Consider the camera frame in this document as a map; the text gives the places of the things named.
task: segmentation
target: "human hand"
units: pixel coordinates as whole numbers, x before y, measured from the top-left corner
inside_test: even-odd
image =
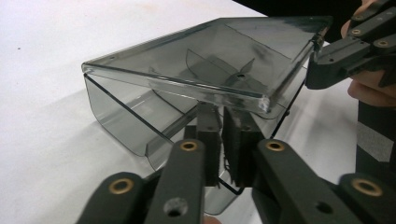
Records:
[[[221,224],[221,222],[215,217],[204,216],[204,224]]]
[[[362,0],[361,7],[356,10],[355,15],[362,13],[376,0]],[[350,21],[347,21],[341,29],[341,35],[347,35],[347,28]],[[384,71],[369,72],[363,71],[352,76],[348,94],[367,105],[396,107],[396,84],[385,88],[378,87],[379,80],[384,75]]]

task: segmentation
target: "brass bushing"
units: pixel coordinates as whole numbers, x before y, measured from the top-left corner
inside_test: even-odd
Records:
[[[283,146],[283,144],[281,144],[279,142],[276,142],[276,141],[267,142],[265,144],[265,146],[268,149],[273,150],[273,151],[283,151],[283,150],[285,150],[285,146]]]
[[[108,189],[112,194],[123,194],[128,192],[134,187],[134,181],[128,178],[122,178],[113,181]]]
[[[369,196],[379,197],[382,195],[382,189],[370,180],[355,178],[352,180],[352,187]]]

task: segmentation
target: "white table surface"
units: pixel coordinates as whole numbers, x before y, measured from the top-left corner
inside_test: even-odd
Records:
[[[218,17],[261,16],[228,0],[0,3],[0,223],[74,223],[109,175],[152,172],[90,108],[80,65]],[[345,81],[303,89],[277,138],[335,182],[354,170],[357,102]],[[249,190],[219,219],[261,223]]]

